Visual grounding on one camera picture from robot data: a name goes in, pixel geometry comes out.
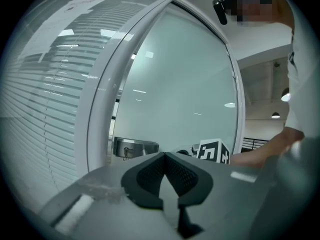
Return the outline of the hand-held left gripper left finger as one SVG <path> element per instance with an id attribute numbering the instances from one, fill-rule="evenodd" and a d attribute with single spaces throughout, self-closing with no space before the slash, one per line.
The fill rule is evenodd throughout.
<path id="1" fill-rule="evenodd" d="M 40 216 L 55 229 L 74 229 L 86 217 L 89 225 L 97 225 L 123 220 L 130 213 L 161 213 L 164 174 L 163 152 L 97 168 L 54 196 Z"/>

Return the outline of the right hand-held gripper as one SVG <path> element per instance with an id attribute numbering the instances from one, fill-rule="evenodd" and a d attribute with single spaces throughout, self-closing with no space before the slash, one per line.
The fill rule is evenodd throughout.
<path id="1" fill-rule="evenodd" d="M 190 147 L 190 153 L 185 149 L 178 150 L 176 153 L 219 164 L 230 163 L 230 151 L 220 138 L 201 140 L 200 143 Z"/>

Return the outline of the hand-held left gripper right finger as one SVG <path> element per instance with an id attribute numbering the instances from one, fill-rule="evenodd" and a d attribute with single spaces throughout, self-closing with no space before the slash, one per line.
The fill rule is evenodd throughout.
<path id="1" fill-rule="evenodd" d="M 200 160 L 178 153 L 159 154 L 159 198 L 166 211 L 178 211 L 186 196 L 196 211 L 257 211 L 266 192 L 262 170 Z"/>

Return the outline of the metal door handle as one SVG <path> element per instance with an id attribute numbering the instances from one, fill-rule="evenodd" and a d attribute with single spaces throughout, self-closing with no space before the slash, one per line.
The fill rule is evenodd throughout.
<path id="1" fill-rule="evenodd" d="M 159 151 L 159 144 L 153 141 L 136 140 L 116 137 L 114 139 L 113 154 L 116 157 L 124 158 L 124 148 L 133 149 L 133 158 L 146 156 L 157 153 Z"/>

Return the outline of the person's right forearm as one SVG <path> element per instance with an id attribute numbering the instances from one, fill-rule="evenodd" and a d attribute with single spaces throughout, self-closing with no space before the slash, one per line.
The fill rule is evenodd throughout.
<path id="1" fill-rule="evenodd" d="M 263 146 L 243 153 L 233 154 L 230 165 L 261 168 L 266 159 L 271 156 L 281 155 L 288 147 L 305 137 L 302 131 L 291 127 L 284 127 L 282 132 L 274 136 Z"/>

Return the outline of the small metal key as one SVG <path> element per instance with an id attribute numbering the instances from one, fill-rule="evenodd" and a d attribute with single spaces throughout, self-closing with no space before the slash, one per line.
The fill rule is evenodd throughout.
<path id="1" fill-rule="evenodd" d="M 123 149 L 123 153 L 124 153 L 123 160 L 124 160 L 124 161 L 127 161 L 127 160 L 129 160 L 129 159 L 132 158 L 132 156 L 133 156 L 133 154 L 134 154 L 134 150 L 131 149 L 131 148 L 125 147 L 125 148 Z"/>

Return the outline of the black metal railing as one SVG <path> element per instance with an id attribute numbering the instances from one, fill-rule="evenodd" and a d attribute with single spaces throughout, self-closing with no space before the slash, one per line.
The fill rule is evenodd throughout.
<path id="1" fill-rule="evenodd" d="M 244 137 L 242 141 L 242 149 L 255 150 L 265 145 L 268 140 Z"/>

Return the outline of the glass partition with blinds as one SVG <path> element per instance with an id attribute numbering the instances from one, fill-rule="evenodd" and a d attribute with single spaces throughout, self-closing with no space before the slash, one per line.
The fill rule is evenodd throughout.
<path id="1" fill-rule="evenodd" d="M 76 116 L 107 42 L 157 0 L 105 0 L 67 26 L 47 53 L 18 56 L 52 14 L 73 0 L 48 0 L 25 18 L 0 78 L 0 162 L 17 199 L 40 210 L 78 178 Z"/>

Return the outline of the person's white shirt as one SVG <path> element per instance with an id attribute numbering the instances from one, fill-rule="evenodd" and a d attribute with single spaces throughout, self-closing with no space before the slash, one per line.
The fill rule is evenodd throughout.
<path id="1" fill-rule="evenodd" d="M 314 71 L 316 51 L 318 48 L 315 33 L 309 21 L 293 0 L 286 0 L 293 14 L 294 27 L 291 34 L 290 52 L 288 54 L 288 79 L 289 79 L 289 114 L 285 123 L 286 127 L 303 132 L 309 136 L 313 123 L 309 123 L 311 112 L 308 108 L 306 88 L 307 81 Z"/>

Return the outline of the white paper notice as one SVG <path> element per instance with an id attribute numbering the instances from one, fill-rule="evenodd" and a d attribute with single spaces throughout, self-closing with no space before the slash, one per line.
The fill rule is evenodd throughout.
<path id="1" fill-rule="evenodd" d="M 57 10 L 35 31 L 27 42 L 19 59 L 36 54 L 47 53 L 56 38 L 70 36 L 74 32 L 67 26 L 82 14 L 91 12 L 91 8 L 105 0 L 72 0 Z"/>

